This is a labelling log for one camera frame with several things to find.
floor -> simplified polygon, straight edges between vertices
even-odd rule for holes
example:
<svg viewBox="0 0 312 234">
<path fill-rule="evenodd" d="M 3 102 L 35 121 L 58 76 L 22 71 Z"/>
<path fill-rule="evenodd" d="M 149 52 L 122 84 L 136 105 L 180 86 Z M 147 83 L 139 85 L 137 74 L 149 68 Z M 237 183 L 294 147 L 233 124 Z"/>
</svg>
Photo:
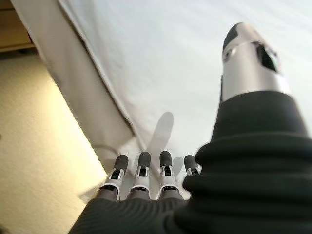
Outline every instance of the floor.
<svg viewBox="0 0 312 234">
<path fill-rule="evenodd" d="M 38 55 L 0 54 L 0 224 L 67 233 L 106 176 Z"/>
</svg>

robotic arm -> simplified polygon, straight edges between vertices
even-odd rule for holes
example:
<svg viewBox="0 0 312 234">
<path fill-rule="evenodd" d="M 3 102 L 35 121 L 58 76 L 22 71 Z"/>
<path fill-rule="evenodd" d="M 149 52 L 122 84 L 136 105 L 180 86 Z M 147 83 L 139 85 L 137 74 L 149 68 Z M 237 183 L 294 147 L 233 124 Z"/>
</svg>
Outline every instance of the robotic arm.
<svg viewBox="0 0 312 234">
<path fill-rule="evenodd" d="M 212 140 L 184 159 L 190 200 L 182 199 L 164 151 L 159 199 L 150 199 L 150 155 L 143 152 L 128 199 L 119 201 L 128 163 L 121 155 L 70 234 L 312 233 L 312 141 L 276 52 L 239 23 L 225 38 L 222 58 Z"/>
</svg>

silver metal part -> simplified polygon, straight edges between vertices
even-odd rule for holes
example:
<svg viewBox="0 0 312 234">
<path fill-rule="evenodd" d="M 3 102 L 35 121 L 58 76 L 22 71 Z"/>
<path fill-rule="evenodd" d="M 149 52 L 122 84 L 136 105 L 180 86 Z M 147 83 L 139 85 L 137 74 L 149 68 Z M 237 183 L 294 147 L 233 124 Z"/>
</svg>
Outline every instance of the silver metal part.
<svg viewBox="0 0 312 234">
<path fill-rule="evenodd" d="M 165 167 L 166 167 L 166 166 L 162 166 L 162 167 L 161 167 L 161 170 L 160 170 L 161 187 L 160 187 L 160 189 L 159 189 L 158 198 L 160 198 L 162 189 L 163 189 L 164 187 L 167 187 L 167 186 L 175 187 L 176 190 L 180 193 L 180 191 L 179 191 L 179 189 L 178 189 L 178 187 L 177 187 L 176 178 L 175 178 L 175 175 L 174 175 L 174 171 L 173 171 L 172 166 L 167 166 L 167 167 L 170 168 L 170 175 L 166 175 L 166 173 L 165 173 Z"/>
<path fill-rule="evenodd" d="M 120 188 L 121 185 L 123 183 L 123 180 L 125 178 L 125 172 L 123 171 L 123 169 L 120 169 L 119 174 L 118 174 L 118 179 L 112 179 L 112 175 L 114 173 L 114 171 L 116 170 L 116 168 L 114 168 L 109 175 L 107 176 L 105 182 L 100 186 L 103 187 L 105 185 L 113 185 L 117 188 L 117 200 L 120 200 Z"/>
<path fill-rule="evenodd" d="M 131 188 L 136 187 L 144 187 L 150 192 L 150 169 L 149 167 L 145 167 L 145 176 L 140 176 L 141 166 L 137 167 L 136 175 L 134 178 L 134 186 Z"/>
<path fill-rule="evenodd" d="M 222 101 L 255 91 L 291 94 L 276 52 L 251 26 L 240 23 L 235 29 L 237 37 L 227 44 L 222 54 Z M 265 66 L 262 58 L 269 59 L 274 68 Z"/>
</svg>

robotic finger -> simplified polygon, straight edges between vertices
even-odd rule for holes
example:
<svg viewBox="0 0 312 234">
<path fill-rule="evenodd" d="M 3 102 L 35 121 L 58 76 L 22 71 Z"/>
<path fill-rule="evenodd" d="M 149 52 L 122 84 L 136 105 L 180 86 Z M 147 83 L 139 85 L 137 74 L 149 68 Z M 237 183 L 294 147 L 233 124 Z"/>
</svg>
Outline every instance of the robotic finger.
<svg viewBox="0 0 312 234">
<path fill-rule="evenodd" d="M 111 201 L 120 200 L 120 188 L 127 171 L 129 159 L 126 155 L 119 155 L 115 161 L 113 170 L 108 174 L 105 183 L 99 187 L 96 198 Z"/>
<path fill-rule="evenodd" d="M 138 158 L 137 170 L 134 179 L 134 186 L 127 199 L 141 198 L 150 200 L 150 164 L 151 155 L 148 152 L 142 152 Z"/>
<path fill-rule="evenodd" d="M 201 168 L 195 161 L 195 157 L 193 155 L 187 155 L 184 158 L 184 166 L 188 176 L 199 175 L 201 172 Z"/>
<path fill-rule="evenodd" d="M 163 151 L 160 153 L 160 182 L 161 187 L 159 190 L 158 199 L 166 198 L 178 198 L 183 199 L 180 191 L 177 187 L 176 178 L 172 168 L 171 154 L 168 151 Z"/>
</svg>

robotic hand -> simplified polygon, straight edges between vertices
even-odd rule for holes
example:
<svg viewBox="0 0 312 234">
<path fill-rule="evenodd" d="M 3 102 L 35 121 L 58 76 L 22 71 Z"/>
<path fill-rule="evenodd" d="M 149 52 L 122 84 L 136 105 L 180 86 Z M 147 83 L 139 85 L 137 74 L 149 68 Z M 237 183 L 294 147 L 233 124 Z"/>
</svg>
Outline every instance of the robotic hand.
<svg viewBox="0 0 312 234">
<path fill-rule="evenodd" d="M 120 155 L 70 234 L 312 233 L 312 141 L 277 54 L 252 27 L 239 23 L 225 38 L 222 59 L 211 142 L 196 161 L 184 159 L 183 187 L 191 198 L 182 199 L 171 155 L 164 151 L 158 200 L 150 198 L 150 155 L 143 152 L 134 186 L 120 201 L 128 164 Z"/>
<path fill-rule="evenodd" d="M 176 184 L 175 175 L 172 168 L 171 155 L 167 151 L 160 154 L 160 181 L 158 199 L 177 198 L 183 200 Z M 144 199 L 151 200 L 150 196 L 150 163 L 151 155 L 148 152 L 142 152 L 138 159 L 134 185 L 127 199 Z M 200 168 L 195 162 L 195 157 L 187 155 L 184 158 L 184 165 L 187 175 L 200 174 Z M 120 187 L 122 186 L 124 176 L 128 166 L 126 155 L 119 155 L 115 161 L 114 169 L 109 173 L 106 181 L 97 191 L 96 198 L 104 198 L 110 201 L 120 200 Z"/>
</svg>

